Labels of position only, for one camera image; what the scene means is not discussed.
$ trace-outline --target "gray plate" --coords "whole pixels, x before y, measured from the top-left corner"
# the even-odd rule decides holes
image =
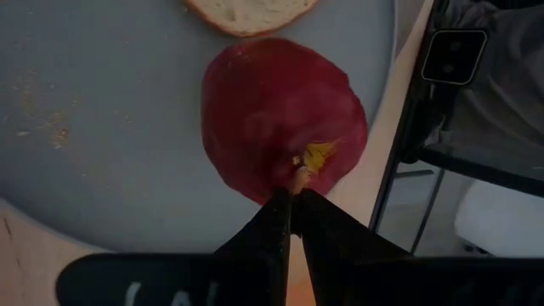
[[[344,69],[372,123],[394,0],[320,0],[275,35]],[[178,0],[0,3],[0,197],[116,251],[207,252],[259,206],[201,145],[200,80],[236,40]]]

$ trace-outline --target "wooden table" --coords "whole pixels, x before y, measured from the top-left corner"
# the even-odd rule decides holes
[[[381,109],[365,152],[355,169],[338,183],[328,198],[368,224],[405,103],[405,95],[433,0],[426,0],[392,67]],[[0,203],[0,304],[56,305],[54,283],[72,260],[96,252],[51,233]],[[302,243],[292,238],[287,305],[315,305]]]

